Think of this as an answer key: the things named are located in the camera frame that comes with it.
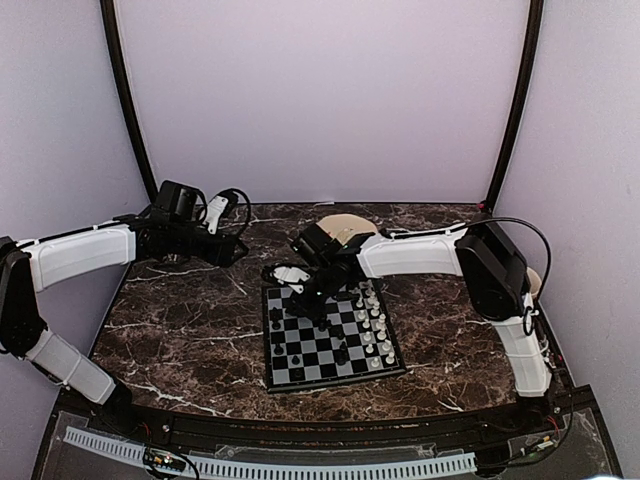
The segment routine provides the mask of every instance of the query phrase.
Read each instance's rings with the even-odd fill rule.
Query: brown marble surface
[[[462,280],[442,275],[383,280],[405,375],[300,393],[265,388],[260,271],[300,261],[289,243],[302,228],[325,215],[354,213],[380,227],[417,230],[475,211],[467,205],[255,206],[243,237],[251,252],[229,269],[200,260],[136,264],[93,359],[133,390],[137,404],[202,415],[362,421],[513,402],[513,374],[497,334],[472,310]],[[243,212],[237,214],[230,228]]]

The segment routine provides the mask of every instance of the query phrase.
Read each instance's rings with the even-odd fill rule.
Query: black plastic edge
[[[107,47],[109,48],[109,57],[111,59],[111,68],[113,69],[113,78],[116,82],[118,97],[120,98],[120,107],[124,121],[129,132],[129,139],[133,147],[133,153],[136,157],[138,169],[142,176],[144,188],[147,191],[149,200],[153,202],[158,195],[158,185],[151,170],[147,150],[142,139],[142,132],[138,117],[133,105],[133,97],[127,78],[127,70],[122,54],[122,44],[120,43],[120,34],[118,33],[118,21],[116,18],[116,10],[114,0],[100,0],[102,10],[102,22],[104,24],[104,33],[107,39]]]
[[[522,58],[520,60],[520,70],[518,71],[518,79],[516,81],[513,101],[511,103],[511,111],[507,120],[507,127],[502,139],[502,146],[498,154],[489,191],[486,199],[481,202],[483,210],[492,212],[500,196],[500,190],[504,183],[509,161],[513,153],[513,147],[518,136],[518,129],[522,120],[527,92],[529,91],[529,83],[531,81],[531,73],[533,72],[533,64],[538,46],[538,36],[540,34],[540,25],[542,23],[542,10],[544,0],[531,0],[529,6],[529,20],[527,21],[527,31],[524,37],[524,46],[522,48]]]

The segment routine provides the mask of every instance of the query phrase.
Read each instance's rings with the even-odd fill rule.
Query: white cable tray
[[[129,440],[118,440],[74,427],[67,427],[64,441],[83,450],[134,467],[142,463],[145,447]],[[186,455],[200,472],[202,479],[247,480],[421,480],[443,478],[475,472],[475,454],[465,453],[427,460],[369,465],[269,465],[244,463]],[[175,470],[166,469],[176,474]],[[195,478],[191,467],[181,474]]]

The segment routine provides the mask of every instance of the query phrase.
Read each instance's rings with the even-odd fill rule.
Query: light purple wall
[[[139,211],[144,189],[110,70],[99,2],[0,6],[0,235],[64,232]],[[39,295],[54,331],[87,352],[122,269]],[[0,358],[0,476],[30,478],[57,389]]]
[[[548,2],[498,213],[539,225],[543,304],[579,384],[640,478],[640,2]],[[537,244],[518,238],[540,259]]]
[[[477,202],[528,1],[118,1],[154,171],[256,201]]]

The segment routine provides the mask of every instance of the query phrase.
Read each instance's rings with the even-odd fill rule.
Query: robotic arm
[[[326,318],[326,300],[345,285],[412,273],[462,276],[474,309],[504,344],[518,396],[534,401],[545,397],[551,382],[548,343],[533,327],[526,260],[497,223],[470,225],[378,232],[353,215],[325,217],[292,243],[310,269],[276,265],[263,276],[291,285],[296,313],[316,323]]]
[[[239,238],[241,232],[219,233],[217,227],[237,205],[236,192],[226,190],[208,205],[205,202],[199,219],[193,220],[198,198],[204,199],[202,192],[166,181],[156,201],[140,215],[41,240],[0,238],[0,353],[32,362],[101,406],[121,427],[133,428],[131,392],[49,329],[40,317],[36,293],[103,267],[168,254],[232,265],[248,249]]]

